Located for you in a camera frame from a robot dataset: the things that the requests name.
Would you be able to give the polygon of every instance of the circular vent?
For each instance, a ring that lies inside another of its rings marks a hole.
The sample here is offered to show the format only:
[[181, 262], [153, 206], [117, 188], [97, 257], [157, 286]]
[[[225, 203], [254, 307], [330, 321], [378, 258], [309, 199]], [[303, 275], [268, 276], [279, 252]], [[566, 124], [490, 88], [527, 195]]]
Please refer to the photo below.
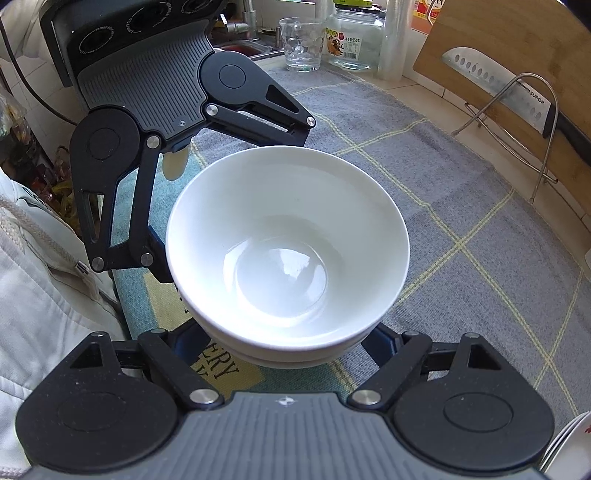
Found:
[[95, 28], [80, 42], [79, 50], [82, 54], [94, 53], [111, 41], [114, 35], [112, 27]]
[[181, 9], [184, 14], [194, 14], [203, 10], [212, 0], [187, 0]]
[[130, 33], [139, 33], [162, 23], [170, 14], [172, 7], [168, 2], [153, 2], [140, 8], [127, 21]]

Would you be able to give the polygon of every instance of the jar lid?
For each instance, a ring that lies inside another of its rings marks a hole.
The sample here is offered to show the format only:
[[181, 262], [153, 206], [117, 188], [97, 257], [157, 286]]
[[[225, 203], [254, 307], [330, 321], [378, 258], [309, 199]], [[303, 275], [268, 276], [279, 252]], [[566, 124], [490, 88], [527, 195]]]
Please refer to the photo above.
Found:
[[385, 11], [383, 12], [383, 15], [382, 15], [382, 11], [378, 7], [373, 7], [372, 5], [370, 5], [369, 7], [357, 7], [354, 5], [345, 5], [345, 4], [341, 4], [341, 3], [336, 3], [336, 1], [335, 1], [335, 7], [338, 8], [339, 10], [348, 10], [350, 12], [359, 12], [362, 14], [374, 14], [374, 15], [380, 16], [381, 18], [385, 18], [385, 16], [386, 16]]
[[336, 6], [347, 5], [349, 7], [371, 8], [372, 0], [333, 0]]

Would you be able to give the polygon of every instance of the faucet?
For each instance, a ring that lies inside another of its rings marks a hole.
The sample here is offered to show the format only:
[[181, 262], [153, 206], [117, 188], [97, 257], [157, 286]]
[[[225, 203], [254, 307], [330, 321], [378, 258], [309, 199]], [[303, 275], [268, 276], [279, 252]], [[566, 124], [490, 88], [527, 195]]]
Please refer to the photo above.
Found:
[[226, 33], [230, 35], [246, 33], [249, 40], [256, 40], [258, 38], [256, 11], [252, 7], [252, 0], [243, 0], [243, 7], [242, 22], [229, 22], [224, 14], [219, 15], [219, 20], [223, 23]]
[[251, 40], [258, 38], [256, 29], [256, 10], [252, 5], [252, 0], [242, 0], [244, 11], [242, 12], [242, 21], [249, 25]]

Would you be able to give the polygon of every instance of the cutting board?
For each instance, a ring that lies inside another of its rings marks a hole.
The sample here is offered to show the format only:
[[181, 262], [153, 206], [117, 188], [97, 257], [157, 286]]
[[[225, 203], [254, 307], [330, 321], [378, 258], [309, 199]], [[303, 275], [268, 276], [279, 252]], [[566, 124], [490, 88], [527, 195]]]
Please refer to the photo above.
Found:
[[[480, 109], [491, 96], [441, 61], [454, 47], [480, 50], [515, 74], [542, 76], [556, 91], [560, 110], [591, 138], [591, 33], [558, 1], [446, 0], [414, 70]], [[527, 83], [552, 99], [543, 83]], [[524, 120], [500, 103], [487, 115], [544, 158], [547, 140]], [[591, 215], [591, 167], [562, 133], [548, 165]]]

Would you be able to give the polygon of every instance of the glass jar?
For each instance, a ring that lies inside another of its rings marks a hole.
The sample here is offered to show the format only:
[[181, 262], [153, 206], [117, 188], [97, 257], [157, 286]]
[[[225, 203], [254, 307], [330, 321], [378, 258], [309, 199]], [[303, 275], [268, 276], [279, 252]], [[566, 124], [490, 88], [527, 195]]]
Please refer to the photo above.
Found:
[[324, 23], [331, 64], [350, 70], [378, 70], [384, 13], [372, 7], [371, 1], [367, 3], [367, 7], [359, 7], [335, 2], [336, 12]]

